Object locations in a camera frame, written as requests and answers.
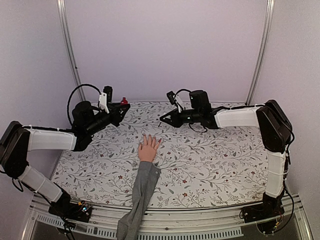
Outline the person's hand on table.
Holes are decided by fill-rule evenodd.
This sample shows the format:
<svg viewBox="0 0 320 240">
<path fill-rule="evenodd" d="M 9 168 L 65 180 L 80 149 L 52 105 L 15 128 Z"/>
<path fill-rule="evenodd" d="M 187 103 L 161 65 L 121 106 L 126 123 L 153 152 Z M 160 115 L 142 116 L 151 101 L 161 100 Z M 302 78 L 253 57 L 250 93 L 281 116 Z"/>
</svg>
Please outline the person's hand on table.
<svg viewBox="0 0 320 240">
<path fill-rule="evenodd" d="M 156 157 L 157 150 L 161 144 L 161 139 L 157 140 L 155 136 L 150 134 L 143 135 L 143 142 L 138 146 L 138 158 L 141 162 L 152 163 Z"/>
</svg>

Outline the red nail polish bottle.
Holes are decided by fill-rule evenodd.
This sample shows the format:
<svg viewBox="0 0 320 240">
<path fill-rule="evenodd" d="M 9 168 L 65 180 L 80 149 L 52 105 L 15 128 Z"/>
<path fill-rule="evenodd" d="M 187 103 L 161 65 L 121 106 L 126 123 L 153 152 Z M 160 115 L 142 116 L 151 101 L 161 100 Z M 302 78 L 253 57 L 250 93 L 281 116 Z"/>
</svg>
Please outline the red nail polish bottle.
<svg viewBox="0 0 320 240">
<path fill-rule="evenodd" d="M 120 102 L 121 105 L 127 105 L 128 104 L 128 101 L 125 97 L 122 98 L 121 102 Z"/>
</svg>

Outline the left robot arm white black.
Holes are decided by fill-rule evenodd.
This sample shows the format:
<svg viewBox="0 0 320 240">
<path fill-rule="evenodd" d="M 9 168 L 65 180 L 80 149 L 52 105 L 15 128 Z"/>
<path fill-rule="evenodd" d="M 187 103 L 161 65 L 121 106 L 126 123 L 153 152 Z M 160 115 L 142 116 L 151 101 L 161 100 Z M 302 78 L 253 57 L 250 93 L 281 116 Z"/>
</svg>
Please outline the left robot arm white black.
<svg viewBox="0 0 320 240">
<path fill-rule="evenodd" d="M 130 107 L 128 103 L 109 103 L 95 107 L 89 101 L 79 102 L 72 110 L 71 129 L 23 126 L 18 121 L 12 121 L 0 139 L 0 165 L 3 172 L 55 203 L 55 209 L 63 217 L 70 217 L 75 211 L 74 205 L 66 200 L 70 196 L 30 166 L 27 161 L 28 152 L 82 152 L 90 145 L 94 134 L 110 124 L 118 127 Z"/>
</svg>

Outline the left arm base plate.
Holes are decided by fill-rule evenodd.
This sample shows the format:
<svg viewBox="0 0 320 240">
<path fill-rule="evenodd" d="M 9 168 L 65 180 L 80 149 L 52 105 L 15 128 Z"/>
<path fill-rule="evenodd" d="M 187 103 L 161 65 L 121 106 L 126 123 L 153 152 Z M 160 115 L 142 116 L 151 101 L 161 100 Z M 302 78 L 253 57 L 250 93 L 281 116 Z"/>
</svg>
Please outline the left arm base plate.
<svg viewBox="0 0 320 240">
<path fill-rule="evenodd" d="M 51 202 L 48 212 L 64 219 L 88 223 L 92 215 L 92 205 L 84 201 L 77 203 L 67 201 Z"/>
</svg>

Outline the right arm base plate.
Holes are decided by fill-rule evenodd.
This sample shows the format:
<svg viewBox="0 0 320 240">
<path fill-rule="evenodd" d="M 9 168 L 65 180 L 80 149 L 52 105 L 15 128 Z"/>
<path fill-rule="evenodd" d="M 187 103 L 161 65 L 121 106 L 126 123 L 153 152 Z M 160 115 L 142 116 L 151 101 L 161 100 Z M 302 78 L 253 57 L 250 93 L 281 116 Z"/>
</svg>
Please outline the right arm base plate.
<svg viewBox="0 0 320 240">
<path fill-rule="evenodd" d="M 282 203 L 274 206 L 272 203 L 260 203 L 245 206 L 240 210 L 239 218 L 245 223 L 256 222 L 256 227 L 263 235 L 272 235 L 283 221 L 285 210 Z"/>
</svg>

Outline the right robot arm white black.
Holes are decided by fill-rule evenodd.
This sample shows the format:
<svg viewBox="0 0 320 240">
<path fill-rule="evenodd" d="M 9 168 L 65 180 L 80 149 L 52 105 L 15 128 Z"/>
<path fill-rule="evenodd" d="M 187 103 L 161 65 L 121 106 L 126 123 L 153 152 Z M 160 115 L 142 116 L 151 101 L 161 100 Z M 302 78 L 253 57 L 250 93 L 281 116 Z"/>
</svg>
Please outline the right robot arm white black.
<svg viewBox="0 0 320 240">
<path fill-rule="evenodd" d="M 159 119 L 174 128 L 184 124 L 199 123 L 205 130 L 227 127 L 256 127 L 260 130 L 262 143 L 268 159 L 268 175 L 262 203 L 258 213 L 269 218 L 278 210 L 278 203 L 286 189 L 290 159 L 290 145 L 295 140 L 293 127 L 279 106 L 271 99 L 263 104 L 213 108 L 204 90 L 189 91 L 190 109 L 183 107 L 177 93 L 168 92 L 169 102 L 176 108 Z"/>
</svg>

